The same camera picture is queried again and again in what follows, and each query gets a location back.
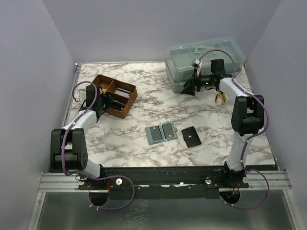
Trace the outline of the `green card holder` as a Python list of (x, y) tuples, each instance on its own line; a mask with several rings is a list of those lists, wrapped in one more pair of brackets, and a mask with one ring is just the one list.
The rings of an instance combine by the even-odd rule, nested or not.
[(173, 122), (171, 122), (172, 125), (173, 125), (173, 129), (174, 129), (174, 132), (175, 132), (175, 137), (174, 138), (171, 138), (171, 139), (166, 139), (165, 136), (164, 136), (164, 132), (162, 130), (162, 125), (163, 124), (159, 124), (159, 125), (156, 125), (156, 126), (159, 126), (160, 127), (160, 131), (161, 131), (161, 134), (162, 134), (162, 137), (163, 139), (159, 142), (156, 142), (156, 143), (152, 143), (152, 138), (151, 138), (151, 134), (150, 134), (150, 131), (149, 131), (149, 126), (145, 128), (145, 133), (146, 133), (146, 136), (147, 136), (147, 140), (148, 140), (148, 143), (150, 145), (154, 145), (154, 144), (158, 144), (158, 143), (162, 143), (162, 142), (167, 142), (167, 141), (171, 141), (171, 140), (175, 140), (175, 139), (178, 139), (178, 135), (177, 135), (177, 128), (174, 126)]

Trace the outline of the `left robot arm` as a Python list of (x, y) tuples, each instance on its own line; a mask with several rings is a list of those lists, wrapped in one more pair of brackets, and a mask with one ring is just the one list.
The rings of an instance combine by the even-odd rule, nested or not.
[(111, 108), (113, 98), (102, 95), (94, 83), (84, 83), (88, 83), (86, 98), (77, 116), (66, 126), (51, 131), (50, 168), (66, 176), (77, 173), (88, 177), (95, 189), (102, 189), (106, 185), (103, 166), (88, 159), (85, 134)]

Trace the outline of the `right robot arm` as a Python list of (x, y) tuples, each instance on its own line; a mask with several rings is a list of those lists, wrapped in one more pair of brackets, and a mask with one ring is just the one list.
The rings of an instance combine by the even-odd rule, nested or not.
[(212, 86), (222, 95), (228, 96), (233, 102), (231, 125), (234, 130), (234, 140), (230, 155), (224, 163), (221, 172), (221, 183), (230, 188), (240, 182), (245, 176), (245, 165), (249, 147), (254, 135), (264, 125), (264, 109), (261, 95), (253, 95), (241, 87), (231, 74), (226, 74), (223, 59), (211, 60), (211, 74), (202, 75), (202, 62), (198, 59), (191, 64), (194, 72), (184, 84), (182, 94), (195, 95), (201, 87)]

